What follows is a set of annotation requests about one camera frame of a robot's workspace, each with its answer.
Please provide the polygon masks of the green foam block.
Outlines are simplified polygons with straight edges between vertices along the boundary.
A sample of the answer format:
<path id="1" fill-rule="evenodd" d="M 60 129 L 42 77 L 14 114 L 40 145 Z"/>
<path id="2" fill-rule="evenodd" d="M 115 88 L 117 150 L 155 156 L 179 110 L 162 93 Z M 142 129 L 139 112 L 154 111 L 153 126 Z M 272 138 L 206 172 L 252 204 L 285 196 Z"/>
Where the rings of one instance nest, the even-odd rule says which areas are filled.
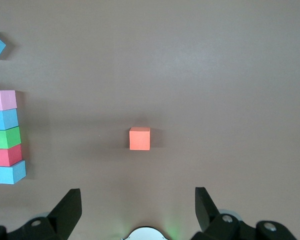
<path id="1" fill-rule="evenodd" d="M 0 149 L 9 149 L 21 143 L 20 128 L 0 130 Z"/>

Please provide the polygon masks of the red foam block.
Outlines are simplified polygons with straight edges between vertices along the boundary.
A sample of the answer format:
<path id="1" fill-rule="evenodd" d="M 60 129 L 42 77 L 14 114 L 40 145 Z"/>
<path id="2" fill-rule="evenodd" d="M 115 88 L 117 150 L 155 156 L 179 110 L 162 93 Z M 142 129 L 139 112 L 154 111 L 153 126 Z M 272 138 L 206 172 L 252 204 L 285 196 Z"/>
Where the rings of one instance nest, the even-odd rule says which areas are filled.
<path id="1" fill-rule="evenodd" d="M 10 167 L 22 159 L 21 144 L 0 149 L 0 167 Z"/>

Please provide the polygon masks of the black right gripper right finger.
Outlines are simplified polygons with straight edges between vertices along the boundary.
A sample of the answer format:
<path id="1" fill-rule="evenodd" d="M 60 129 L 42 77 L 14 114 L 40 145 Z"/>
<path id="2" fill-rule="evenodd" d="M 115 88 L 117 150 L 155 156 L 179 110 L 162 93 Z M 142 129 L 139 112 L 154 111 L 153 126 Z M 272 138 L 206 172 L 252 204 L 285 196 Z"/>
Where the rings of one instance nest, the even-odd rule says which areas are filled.
<path id="1" fill-rule="evenodd" d="M 195 188 L 195 214 L 201 231 L 191 240 L 297 240 L 283 224 L 261 220 L 255 227 L 220 213 L 205 187 Z"/>

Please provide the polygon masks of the pink foam block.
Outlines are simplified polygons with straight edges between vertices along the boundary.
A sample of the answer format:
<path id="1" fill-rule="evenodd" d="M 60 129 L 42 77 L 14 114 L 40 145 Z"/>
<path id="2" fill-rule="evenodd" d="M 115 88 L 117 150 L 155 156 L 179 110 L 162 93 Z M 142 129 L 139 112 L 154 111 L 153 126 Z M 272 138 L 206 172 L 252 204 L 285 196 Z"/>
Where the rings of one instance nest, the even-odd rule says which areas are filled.
<path id="1" fill-rule="evenodd" d="M 17 108 L 16 91 L 0 90 L 0 111 Z"/>

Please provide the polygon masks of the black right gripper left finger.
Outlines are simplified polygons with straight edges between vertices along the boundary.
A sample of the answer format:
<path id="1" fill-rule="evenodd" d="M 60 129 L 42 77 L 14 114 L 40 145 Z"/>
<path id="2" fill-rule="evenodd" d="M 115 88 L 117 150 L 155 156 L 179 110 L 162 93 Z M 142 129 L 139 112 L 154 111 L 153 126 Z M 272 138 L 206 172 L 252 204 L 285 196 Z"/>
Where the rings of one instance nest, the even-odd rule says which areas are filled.
<path id="1" fill-rule="evenodd" d="M 11 232 L 0 225 L 0 240 L 68 240 L 81 216 L 81 190 L 73 188 L 47 216 L 35 217 Z"/>

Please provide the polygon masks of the brown table cover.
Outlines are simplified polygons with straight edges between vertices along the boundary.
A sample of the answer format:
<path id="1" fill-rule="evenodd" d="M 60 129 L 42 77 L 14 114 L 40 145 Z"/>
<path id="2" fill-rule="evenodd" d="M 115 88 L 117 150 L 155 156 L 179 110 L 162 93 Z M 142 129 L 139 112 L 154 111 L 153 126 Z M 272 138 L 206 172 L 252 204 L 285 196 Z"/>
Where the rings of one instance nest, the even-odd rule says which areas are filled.
<path id="1" fill-rule="evenodd" d="M 79 188 L 69 240 L 189 240 L 205 187 L 300 240 L 300 0 L 0 0 L 0 32 L 27 170 L 0 184 L 0 225 Z"/>

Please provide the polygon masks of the orange foam block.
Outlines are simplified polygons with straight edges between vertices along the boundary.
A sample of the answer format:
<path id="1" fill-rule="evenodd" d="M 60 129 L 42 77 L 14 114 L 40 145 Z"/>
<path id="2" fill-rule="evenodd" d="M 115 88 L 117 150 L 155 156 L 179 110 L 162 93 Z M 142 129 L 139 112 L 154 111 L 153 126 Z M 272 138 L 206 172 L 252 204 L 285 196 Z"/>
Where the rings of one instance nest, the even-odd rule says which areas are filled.
<path id="1" fill-rule="evenodd" d="M 151 148 L 151 129 L 149 127 L 132 127 L 129 130 L 129 149 L 132 151 L 149 151 Z"/>

